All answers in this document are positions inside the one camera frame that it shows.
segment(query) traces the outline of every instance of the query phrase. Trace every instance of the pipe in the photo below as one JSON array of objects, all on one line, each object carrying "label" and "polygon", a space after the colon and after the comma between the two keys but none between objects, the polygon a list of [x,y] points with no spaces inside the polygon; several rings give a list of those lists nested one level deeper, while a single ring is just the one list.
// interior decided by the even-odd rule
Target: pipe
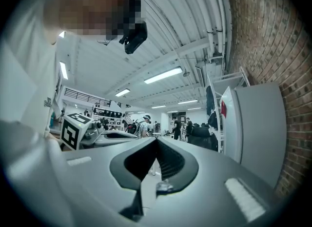
[{"label": "pipe", "polygon": [[218,51],[219,53],[222,53],[223,51],[223,28],[221,25],[221,17],[220,17],[220,11],[218,7],[217,0],[209,0],[211,3],[211,6],[213,8],[214,12],[214,19],[216,23],[216,31],[218,35]]},{"label": "pipe", "polygon": [[208,38],[209,38],[209,45],[210,45],[210,51],[208,51],[208,55],[211,57],[213,56],[215,52],[215,47],[214,47],[213,29],[211,27],[210,16],[209,16],[207,7],[205,6],[204,0],[197,0],[197,2],[199,4],[199,8],[201,10],[202,16],[204,17],[205,26],[206,26],[206,30],[207,30]]},{"label": "pipe", "polygon": [[222,33],[223,33],[223,51],[222,51],[222,57],[224,58],[224,51],[225,51],[225,12],[224,12],[224,4],[222,0],[218,0],[219,7],[221,11],[221,20],[222,20]]}]

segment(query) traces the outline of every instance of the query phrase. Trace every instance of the fluorescent light fixture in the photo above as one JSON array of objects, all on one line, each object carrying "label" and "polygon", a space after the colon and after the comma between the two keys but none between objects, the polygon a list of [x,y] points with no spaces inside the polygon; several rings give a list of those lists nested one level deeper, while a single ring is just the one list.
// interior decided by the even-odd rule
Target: fluorescent light fixture
[{"label": "fluorescent light fixture", "polygon": [[64,62],[60,62],[60,68],[62,70],[63,78],[67,80],[68,77],[67,77],[66,66]]},{"label": "fluorescent light fixture", "polygon": [[65,31],[61,32],[58,36],[61,36],[62,38],[64,38],[64,36],[65,36]]},{"label": "fluorescent light fixture", "polygon": [[154,106],[154,107],[152,107],[152,109],[155,109],[155,108],[161,108],[161,107],[166,107],[166,106],[165,106],[165,105]]},{"label": "fluorescent light fixture", "polygon": [[121,95],[124,95],[124,94],[126,94],[126,93],[128,93],[128,92],[130,92],[129,89],[124,89],[123,91],[117,93],[116,96],[117,96],[117,97],[120,97]]},{"label": "fluorescent light fixture", "polygon": [[162,80],[164,78],[170,77],[172,75],[179,74],[181,72],[183,72],[183,71],[182,71],[182,68],[179,66],[179,67],[176,67],[176,68],[171,69],[169,71],[166,71],[164,73],[157,74],[156,76],[151,77],[151,78],[145,80],[144,82],[147,84],[150,84],[150,83],[153,83],[155,81],[159,81],[159,80]]},{"label": "fluorescent light fixture", "polygon": [[192,103],[192,102],[197,102],[197,101],[198,100],[190,100],[190,101],[180,102],[178,104]]}]

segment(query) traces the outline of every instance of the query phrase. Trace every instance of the shelf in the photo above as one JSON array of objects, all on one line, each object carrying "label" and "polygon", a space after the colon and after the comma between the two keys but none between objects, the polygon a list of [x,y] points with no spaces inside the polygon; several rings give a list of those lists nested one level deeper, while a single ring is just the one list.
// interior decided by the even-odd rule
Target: shelf
[{"label": "shelf", "polygon": [[92,116],[101,117],[101,118],[115,119],[115,120],[122,120],[122,118],[113,118],[113,117],[107,117],[107,116],[102,116],[102,115],[92,115]]}]

